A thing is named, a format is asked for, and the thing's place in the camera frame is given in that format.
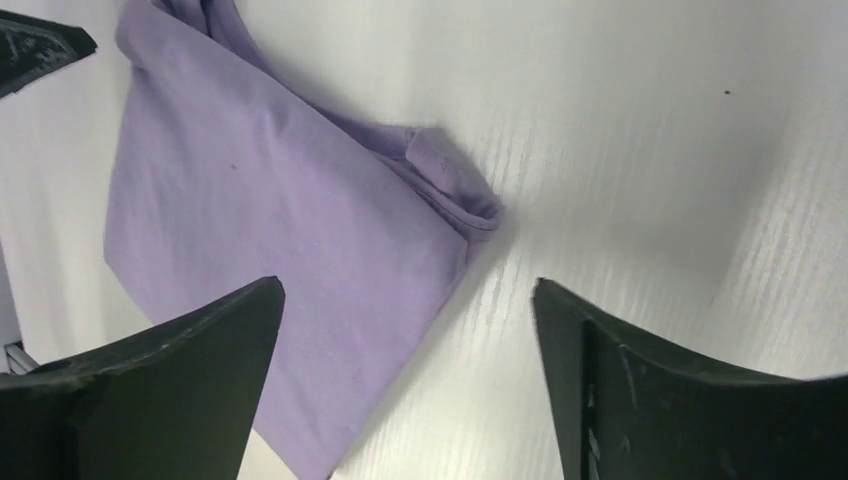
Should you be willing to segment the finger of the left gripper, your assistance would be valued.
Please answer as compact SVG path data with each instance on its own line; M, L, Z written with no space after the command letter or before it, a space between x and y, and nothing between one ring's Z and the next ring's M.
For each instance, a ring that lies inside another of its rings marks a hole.
M1 97L93 55L96 41L81 27L1 11Z

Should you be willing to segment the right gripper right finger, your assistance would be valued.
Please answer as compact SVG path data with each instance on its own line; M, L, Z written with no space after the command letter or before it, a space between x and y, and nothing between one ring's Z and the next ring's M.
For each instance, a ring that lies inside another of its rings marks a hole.
M732 365L545 278L532 306L566 478L846 477L845 376Z

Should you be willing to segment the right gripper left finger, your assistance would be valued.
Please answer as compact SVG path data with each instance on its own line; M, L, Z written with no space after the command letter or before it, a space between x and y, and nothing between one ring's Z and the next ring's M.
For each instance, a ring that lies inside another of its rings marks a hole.
M1 380L5 479L234 479L277 341L281 282Z

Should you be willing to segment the purple t shirt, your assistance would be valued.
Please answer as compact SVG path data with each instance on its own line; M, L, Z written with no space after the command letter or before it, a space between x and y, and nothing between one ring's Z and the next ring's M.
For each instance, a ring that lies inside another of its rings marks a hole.
M130 1L132 79L104 256L161 323L259 277L286 292L254 423L326 479L417 350L502 205L432 130L290 91L231 1Z

